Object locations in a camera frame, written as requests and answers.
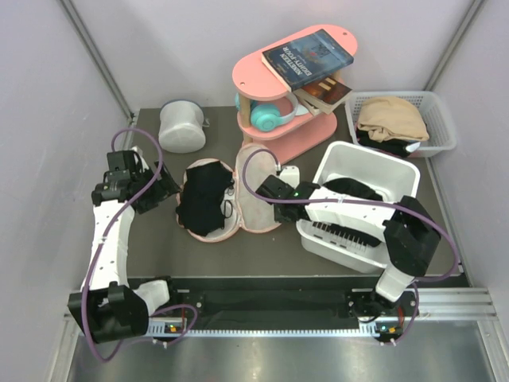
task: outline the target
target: black cloth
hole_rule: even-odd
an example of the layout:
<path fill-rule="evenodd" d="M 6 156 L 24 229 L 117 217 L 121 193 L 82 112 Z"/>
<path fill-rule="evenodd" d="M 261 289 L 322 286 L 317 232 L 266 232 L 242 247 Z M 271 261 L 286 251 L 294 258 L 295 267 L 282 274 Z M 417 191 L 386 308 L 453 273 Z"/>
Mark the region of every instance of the black cloth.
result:
<path fill-rule="evenodd" d="M 199 236 L 224 228 L 221 204 L 225 190 L 233 186 L 231 171 L 217 161 L 185 172 L 188 179 L 181 192 L 181 203 L 175 209 L 179 223 Z"/>
<path fill-rule="evenodd" d="M 410 154 L 406 151 L 406 147 L 411 144 L 411 142 L 404 141 L 402 139 L 389 139 L 388 141 L 377 142 L 369 138 L 369 133 L 364 130 L 356 130 L 357 141 L 365 147 L 372 147 L 376 150 L 382 150 L 386 153 L 390 153 L 396 155 L 400 158 L 406 158 Z"/>
<path fill-rule="evenodd" d="M 352 179 L 350 177 L 340 177 L 324 183 L 326 189 L 330 189 L 335 193 L 346 193 L 351 197 L 361 197 L 369 201 L 383 201 L 383 198 L 376 193 L 371 187 Z M 378 247 L 380 240 L 376 237 L 367 234 L 366 232 L 358 231 L 353 228 L 344 227 L 338 224 L 330 224 L 325 231 L 331 232 L 334 235 L 349 237 L 353 241 L 358 241 L 362 244 L 369 245 L 370 247 Z"/>

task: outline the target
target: dark table surface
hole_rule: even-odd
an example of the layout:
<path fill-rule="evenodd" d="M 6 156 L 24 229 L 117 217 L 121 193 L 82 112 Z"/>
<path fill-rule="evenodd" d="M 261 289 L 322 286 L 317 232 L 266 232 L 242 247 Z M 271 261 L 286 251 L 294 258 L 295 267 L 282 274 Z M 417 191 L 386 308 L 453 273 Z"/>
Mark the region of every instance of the dark table surface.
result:
<path fill-rule="evenodd" d="M 205 116 L 211 126 L 204 128 L 207 143 L 191 154 L 165 152 L 165 164 L 177 183 L 182 182 L 185 169 L 195 160 L 217 158 L 231 167 L 242 142 L 234 107 L 206 107 Z M 344 109 L 336 109 L 338 127 L 327 141 L 297 157 L 290 164 L 298 166 L 301 180 L 312 180 L 329 143 L 351 141 Z M 138 128 L 157 137 L 159 109 L 142 109 Z M 147 161 L 157 159 L 156 150 L 142 136 L 134 136 Z M 425 159 L 410 160 L 421 172 L 418 200 L 435 221 L 445 226 Z M 138 215 L 130 229 L 127 270 L 130 277 L 172 275 L 173 277 L 235 277 L 235 276 L 315 276 L 360 275 L 352 269 L 307 252 L 295 224 L 283 224 L 272 232 L 252 234 L 240 229 L 228 240 L 217 244 L 202 243 L 180 228 L 175 216 L 175 197 L 159 208 Z M 447 271 L 453 261 L 448 244 L 442 240 L 429 267 L 430 275 Z"/>

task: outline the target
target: pink shelf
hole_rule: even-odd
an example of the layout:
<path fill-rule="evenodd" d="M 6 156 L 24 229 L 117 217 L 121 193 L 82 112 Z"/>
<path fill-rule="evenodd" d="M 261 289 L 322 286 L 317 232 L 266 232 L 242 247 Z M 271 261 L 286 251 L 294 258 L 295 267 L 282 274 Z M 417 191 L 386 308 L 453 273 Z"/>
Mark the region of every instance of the pink shelf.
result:
<path fill-rule="evenodd" d="M 285 96 L 287 89 L 262 63 L 262 52 L 268 48 L 284 44 L 287 41 L 325 29 L 343 48 L 354 55 L 357 51 L 357 40 L 345 28 L 337 25 L 314 25 L 291 36 L 285 37 L 271 45 L 242 58 L 233 68 L 233 83 L 240 94 L 249 99 L 271 101 Z"/>
<path fill-rule="evenodd" d="M 274 152 L 280 163 L 287 163 L 312 147 L 330 138 L 337 128 L 334 114 L 320 114 L 305 125 L 271 141 L 254 140 Z"/>
<path fill-rule="evenodd" d="M 276 105 L 282 115 L 287 115 L 292 111 L 292 104 L 286 97 L 270 101 L 270 103 Z M 298 117 L 292 119 L 289 123 L 281 125 L 280 127 L 276 127 L 272 131 L 267 132 L 260 131 L 252 125 L 248 127 L 243 126 L 239 112 L 237 113 L 237 122 L 239 124 L 240 130 L 242 130 L 244 134 L 252 137 L 254 140 L 269 141 L 272 139 L 281 138 L 283 135 L 290 133 L 291 131 L 297 129 L 300 125 L 315 119 L 317 116 L 318 115 L 312 115 L 311 113 L 299 115 Z"/>

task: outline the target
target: white plastic basket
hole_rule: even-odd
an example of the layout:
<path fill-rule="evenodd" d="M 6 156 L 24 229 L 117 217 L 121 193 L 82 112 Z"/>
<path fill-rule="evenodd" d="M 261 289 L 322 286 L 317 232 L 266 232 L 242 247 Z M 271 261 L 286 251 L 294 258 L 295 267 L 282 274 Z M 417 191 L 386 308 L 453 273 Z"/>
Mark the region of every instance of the white plastic basket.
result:
<path fill-rule="evenodd" d="M 313 183 L 323 185 L 339 177 L 351 177 L 370 186 L 383 201 L 400 201 L 403 195 L 417 195 L 419 170 L 413 164 L 346 142 L 331 143 L 321 160 Z M 362 273 L 374 273 L 389 263 L 384 243 L 370 247 L 338 236 L 327 224 L 297 222 L 304 249 Z"/>
<path fill-rule="evenodd" d="M 428 130 L 429 141 L 422 142 L 421 146 L 410 155 L 412 158 L 428 158 L 456 147 L 456 129 L 453 119 L 438 95 L 433 92 L 353 92 L 346 102 L 345 111 L 354 144 L 360 146 L 357 142 L 356 124 L 363 102 L 381 96 L 402 98 L 412 103 L 421 113 Z"/>

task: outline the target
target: blue book cover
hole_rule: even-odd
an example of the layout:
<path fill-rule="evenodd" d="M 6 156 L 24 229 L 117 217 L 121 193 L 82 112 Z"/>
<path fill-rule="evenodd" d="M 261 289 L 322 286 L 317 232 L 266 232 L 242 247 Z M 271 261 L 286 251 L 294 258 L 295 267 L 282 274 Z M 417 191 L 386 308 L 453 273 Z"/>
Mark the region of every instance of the blue book cover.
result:
<path fill-rule="evenodd" d="M 263 63 L 290 91 L 349 66 L 353 56 L 325 30 L 266 50 Z"/>

